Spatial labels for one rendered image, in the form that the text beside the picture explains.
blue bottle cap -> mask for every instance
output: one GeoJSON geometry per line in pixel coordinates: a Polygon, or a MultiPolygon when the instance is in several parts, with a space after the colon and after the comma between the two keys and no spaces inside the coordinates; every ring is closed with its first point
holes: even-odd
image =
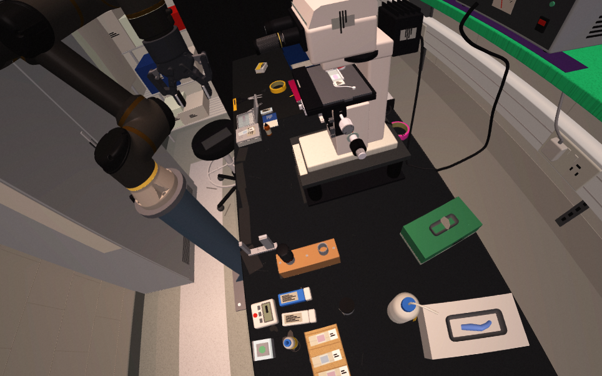
{"type": "Polygon", "coordinates": [[[416,302],[416,300],[414,300],[410,297],[403,299],[402,300],[402,309],[406,312],[411,312],[411,311],[415,310],[416,306],[413,304],[410,304],[410,303],[415,303],[415,302],[416,302]]]}

microscope base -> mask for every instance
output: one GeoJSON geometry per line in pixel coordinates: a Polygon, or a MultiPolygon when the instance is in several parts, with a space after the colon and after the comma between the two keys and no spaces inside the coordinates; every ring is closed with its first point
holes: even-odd
{"type": "MultiPolygon", "coordinates": [[[[291,144],[297,145],[299,139],[300,137],[291,138],[291,144]]],[[[297,167],[303,201],[311,206],[400,181],[405,178],[402,173],[403,161],[409,158],[408,149],[403,142],[398,141],[396,148],[368,156],[364,160],[355,159],[314,172],[305,169],[300,173],[297,167]]],[[[297,161],[298,166],[301,163],[303,160],[297,161]]]]}

green tissue box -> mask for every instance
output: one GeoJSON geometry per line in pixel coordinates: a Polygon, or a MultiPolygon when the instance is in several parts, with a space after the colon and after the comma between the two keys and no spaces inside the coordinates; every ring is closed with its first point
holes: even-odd
{"type": "Polygon", "coordinates": [[[474,234],[483,224],[456,197],[403,226],[401,236],[420,264],[474,234]]]}

black cable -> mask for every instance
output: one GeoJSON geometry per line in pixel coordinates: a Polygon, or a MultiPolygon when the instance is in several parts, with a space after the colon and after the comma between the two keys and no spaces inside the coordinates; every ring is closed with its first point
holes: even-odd
{"type": "MultiPolygon", "coordinates": [[[[464,23],[466,23],[466,20],[468,19],[468,17],[470,16],[470,14],[475,10],[475,8],[478,6],[478,2],[475,2],[472,7],[470,7],[470,9],[468,10],[468,12],[466,12],[466,14],[464,15],[464,18],[462,19],[462,22],[460,22],[460,34],[462,35],[462,38],[464,38],[464,40],[471,46],[473,46],[474,48],[476,48],[479,51],[483,51],[484,53],[493,56],[493,57],[497,57],[499,60],[502,60],[505,64],[506,64],[506,71],[504,72],[504,77],[501,80],[501,85],[500,85],[500,90],[498,90],[498,95],[495,97],[495,101],[493,102],[493,108],[491,109],[491,116],[489,118],[489,131],[487,133],[487,140],[485,141],[485,145],[483,145],[483,147],[477,151],[476,153],[472,154],[471,156],[468,156],[454,164],[450,164],[449,166],[446,167],[441,167],[440,169],[426,169],[424,167],[417,167],[417,166],[413,166],[411,164],[408,164],[408,166],[410,167],[414,167],[417,169],[423,169],[423,170],[435,170],[437,172],[439,171],[443,171],[443,170],[447,170],[449,168],[452,168],[453,166],[457,166],[458,164],[467,161],[468,159],[471,159],[472,157],[474,157],[475,155],[479,154],[481,151],[484,151],[485,148],[487,148],[487,145],[489,144],[489,140],[491,138],[491,130],[493,129],[493,115],[495,114],[495,107],[498,105],[498,101],[500,100],[500,96],[501,96],[501,92],[504,89],[504,84],[506,83],[506,77],[508,77],[508,71],[510,70],[510,62],[503,56],[498,55],[494,52],[491,52],[489,50],[486,50],[484,48],[482,48],[481,46],[475,44],[473,41],[471,41],[468,36],[466,36],[466,33],[464,33],[464,23]]],[[[422,42],[422,49],[424,49],[424,42],[422,41],[422,37],[420,38],[420,41],[422,42]]],[[[422,53],[421,53],[421,64],[420,64],[420,69],[418,71],[418,85],[416,86],[416,98],[414,99],[414,111],[416,110],[416,101],[418,99],[418,88],[420,87],[420,73],[422,71],[422,53]]],[[[414,112],[412,112],[412,122],[410,123],[410,135],[412,133],[412,124],[414,123],[414,112]]],[[[410,136],[408,136],[408,148],[410,145],[410,136]]]]}

perforated black bracket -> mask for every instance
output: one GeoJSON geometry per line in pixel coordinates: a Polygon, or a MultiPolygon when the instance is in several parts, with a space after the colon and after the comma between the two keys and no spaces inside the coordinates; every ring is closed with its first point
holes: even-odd
{"type": "Polygon", "coordinates": [[[579,204],[576,204],[569,210],[568,212],[561,215],[556,219],[556,223],[562,227],[567,224],[571,219],[574,219],[584,211],[588,210],[590,207],[585,203],[585,201],[581,201],[579,204]]]}

